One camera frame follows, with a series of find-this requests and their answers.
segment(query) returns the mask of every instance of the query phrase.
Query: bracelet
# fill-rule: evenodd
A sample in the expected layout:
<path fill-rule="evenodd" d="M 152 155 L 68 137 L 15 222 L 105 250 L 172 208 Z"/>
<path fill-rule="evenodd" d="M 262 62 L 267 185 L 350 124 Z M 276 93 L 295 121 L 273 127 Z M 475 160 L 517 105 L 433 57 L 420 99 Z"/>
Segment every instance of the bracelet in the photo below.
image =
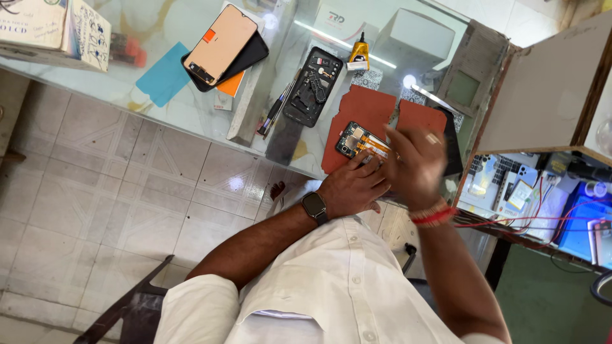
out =
<path fill-rule="evenodd" d="M 435 227 L 447 223 L 455 215 L 455 208 L 450 207 L 446 201 L 440 200 L 431 208 L 410 212 L 408 215 L 417 227 Z"/>

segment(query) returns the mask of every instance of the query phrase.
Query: glue tube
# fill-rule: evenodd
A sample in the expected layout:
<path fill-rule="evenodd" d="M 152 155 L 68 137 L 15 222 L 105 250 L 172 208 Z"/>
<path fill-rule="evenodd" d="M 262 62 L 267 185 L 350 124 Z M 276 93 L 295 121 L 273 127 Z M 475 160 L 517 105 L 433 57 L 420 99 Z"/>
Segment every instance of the glue tube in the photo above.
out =
<path fill-rule="evenodd" d="M 370 60 L 368 58 L 368 43 L 365 43 L 364 32 L 361 32 L 361 39 L 353 45 L 353 51 L 346 64 L 348 70 L 370 70 Z"/>

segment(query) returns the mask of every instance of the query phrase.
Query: orange sticker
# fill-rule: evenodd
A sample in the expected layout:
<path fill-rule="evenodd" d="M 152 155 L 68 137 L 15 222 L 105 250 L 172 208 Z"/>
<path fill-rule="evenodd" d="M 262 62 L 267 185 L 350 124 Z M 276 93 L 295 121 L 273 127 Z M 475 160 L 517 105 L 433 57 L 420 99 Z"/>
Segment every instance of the orange sticker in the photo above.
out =
<path fill-rule="evenodd" d="M 202 39 L 206 42 L 206 43 L 210 43 L 211 39 L 215 37 L 215 32 L 211 29 L 208 29 L 208 31 L 206 31 L 206 34 L 204 35 L 204 37 L 202 37 Z"/>

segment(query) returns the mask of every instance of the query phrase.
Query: shirt button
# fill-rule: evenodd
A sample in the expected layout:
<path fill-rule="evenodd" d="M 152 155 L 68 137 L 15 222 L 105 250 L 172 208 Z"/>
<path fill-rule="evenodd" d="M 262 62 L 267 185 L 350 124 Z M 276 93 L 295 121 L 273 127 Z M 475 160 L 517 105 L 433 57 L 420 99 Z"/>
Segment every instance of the shirt button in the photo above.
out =
<path fill-rule="evenodd" d="M 376 335 L 372 331 L 364 331 L 364 338 L 368 342 L 373 342 L 374 340 L 376 340 Z"/>

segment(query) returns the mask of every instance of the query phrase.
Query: hand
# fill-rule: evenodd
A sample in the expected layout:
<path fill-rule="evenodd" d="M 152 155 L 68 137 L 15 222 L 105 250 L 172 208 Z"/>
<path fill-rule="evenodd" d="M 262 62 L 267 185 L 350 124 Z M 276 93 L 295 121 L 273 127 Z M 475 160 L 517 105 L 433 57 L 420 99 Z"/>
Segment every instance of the hand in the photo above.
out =
<path fill-rule="evenodd" d="M 422 129 L 398 131 L 388 125 L 385 130 L 393 152 L 401 157 L 396 160 L 390 158 L 394 154 L 389 155 L 381 168 L 385 178 L 404 199 L 408 210 L 433 207 L 440 198 L 439 185 L 447 162 L 444 136 Z"/>
<path fill-rule="evenodd" d="M 390 187 L 381 170 L 375 171 L 381 158 L 376 155 L 367 164 L 359 164 L 371 150 L 359 152 L 346 165 L 330 174 L 316 192 L 323 198 L 328 219 L 354 215 L 366 210 L 380 214 L 381 207 L 375 201 Z"/>

